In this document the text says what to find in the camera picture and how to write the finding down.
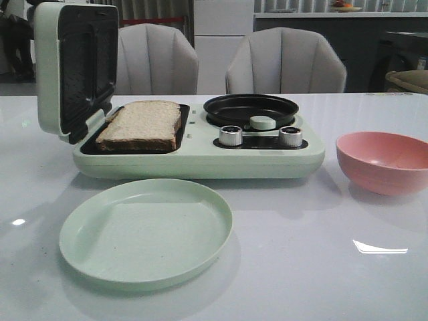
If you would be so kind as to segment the right grey chair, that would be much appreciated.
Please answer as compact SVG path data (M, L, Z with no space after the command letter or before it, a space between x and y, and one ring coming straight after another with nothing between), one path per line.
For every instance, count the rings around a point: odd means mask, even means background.
M314 31L275 27L246 35L225 75L228 94L343 93L347 71Z

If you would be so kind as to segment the green breakfast maker base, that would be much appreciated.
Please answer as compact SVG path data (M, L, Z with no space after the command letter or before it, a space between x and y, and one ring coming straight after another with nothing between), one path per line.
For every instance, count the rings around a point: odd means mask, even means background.
M231 147L219 144L220 129L208 123L202 105L182 109L180 145L168 153L103 153L94 144L106 125L99 117L73 151L77 168L101 179L281 179L307 177L324 161L324 143L300 115L292 123L301 130L300 146L281 144L278 130L271 130L244 132L242 145Z

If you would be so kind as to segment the left grey chair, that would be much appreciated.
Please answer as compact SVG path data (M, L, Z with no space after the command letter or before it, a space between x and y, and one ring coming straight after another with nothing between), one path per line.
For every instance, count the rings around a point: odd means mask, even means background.
M117 95L194 95L199 59L181 31L150 23L118 30Z

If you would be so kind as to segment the tan cushion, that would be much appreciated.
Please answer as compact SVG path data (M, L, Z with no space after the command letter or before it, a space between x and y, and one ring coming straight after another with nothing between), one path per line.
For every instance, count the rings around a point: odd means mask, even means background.
M385 80L388 92L427 94L427 70L391 71Z

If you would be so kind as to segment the black round frying pan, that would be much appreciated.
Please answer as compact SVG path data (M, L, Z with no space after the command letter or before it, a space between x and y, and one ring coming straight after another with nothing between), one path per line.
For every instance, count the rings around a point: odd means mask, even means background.
M298 105L286 98L264 94L229 94L203 105L207 120L218 127L234 125L244 131L277 130L293 123Z

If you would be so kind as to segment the dark counter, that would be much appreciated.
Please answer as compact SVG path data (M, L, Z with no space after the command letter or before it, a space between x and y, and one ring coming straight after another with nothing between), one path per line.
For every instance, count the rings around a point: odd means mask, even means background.
M347 69L347 92L384 90L389 46L381 45L387 31L426 32L427 13L256 13L254 29L305 29L322 34Z

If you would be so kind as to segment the green breakfast maker lid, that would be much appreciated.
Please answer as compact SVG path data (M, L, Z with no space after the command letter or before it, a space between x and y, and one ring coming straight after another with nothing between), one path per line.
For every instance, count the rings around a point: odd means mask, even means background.
M118 10L44 2L35 10L34 37L39 125L75 144L112 109Z

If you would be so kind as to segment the light green plate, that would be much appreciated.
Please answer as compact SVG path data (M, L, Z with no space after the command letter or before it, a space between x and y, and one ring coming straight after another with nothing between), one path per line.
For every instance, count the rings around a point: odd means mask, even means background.
M89 280L125 291L181 284L227 243L226 200L198 183L147 179L105 190L77 207L59 239L63 258Z

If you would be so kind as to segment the silver control knob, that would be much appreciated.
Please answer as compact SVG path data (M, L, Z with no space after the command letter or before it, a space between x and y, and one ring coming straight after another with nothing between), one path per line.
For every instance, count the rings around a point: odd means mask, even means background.
M239 126L222 126L219 130L219 143L223 146L240 146L243 144L242 129Z
M303 143L302 130L293 126L283 126L278 130L278 140L282 146L298 148Z

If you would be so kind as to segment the pink bowl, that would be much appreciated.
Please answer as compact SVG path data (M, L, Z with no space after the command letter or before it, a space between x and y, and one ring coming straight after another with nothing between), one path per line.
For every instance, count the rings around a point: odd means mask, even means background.
M353 132L336 140L342 172L381 195L408 195L427 188L427 143L388 132Z

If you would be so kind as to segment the bread slice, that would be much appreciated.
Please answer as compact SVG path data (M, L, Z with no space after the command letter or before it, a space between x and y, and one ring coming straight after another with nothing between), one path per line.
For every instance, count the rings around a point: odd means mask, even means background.
M96 138L100 150L177 149L180 105L166 100L125 104L120 114Z
M112 115L106 118L106 123L111 123L118 115L120 114L120 110L115 111Z

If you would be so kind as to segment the right silver control knob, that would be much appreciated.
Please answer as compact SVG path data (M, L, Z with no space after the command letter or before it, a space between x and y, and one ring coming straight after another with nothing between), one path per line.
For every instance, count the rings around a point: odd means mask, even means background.
M298 148L303 143L302 130L293 126L283 126L278 130L278 140L282 146Z

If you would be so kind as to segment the fruit plate on counter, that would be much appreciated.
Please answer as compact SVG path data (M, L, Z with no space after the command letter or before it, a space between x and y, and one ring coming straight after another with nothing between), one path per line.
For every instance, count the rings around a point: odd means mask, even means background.
M334 0L330 4L331 11L338 13L351 13L359 12L362 10L361 7L355 7L353 4L344 0Z

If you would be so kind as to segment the white cabinet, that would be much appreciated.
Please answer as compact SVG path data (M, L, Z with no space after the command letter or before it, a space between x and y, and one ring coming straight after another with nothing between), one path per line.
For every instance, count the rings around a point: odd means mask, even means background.
M225 74L241 38L253 31L253 1L194 1L198 94L224 94Z

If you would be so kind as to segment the grey chair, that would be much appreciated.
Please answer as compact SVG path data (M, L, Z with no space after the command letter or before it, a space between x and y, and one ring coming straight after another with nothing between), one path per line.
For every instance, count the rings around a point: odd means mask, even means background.
M343 93L347 71L314 31L275 27L246 35L225 75L228 94Z
M194 95L199 59L181 31L150 23L118 30L117 95Z

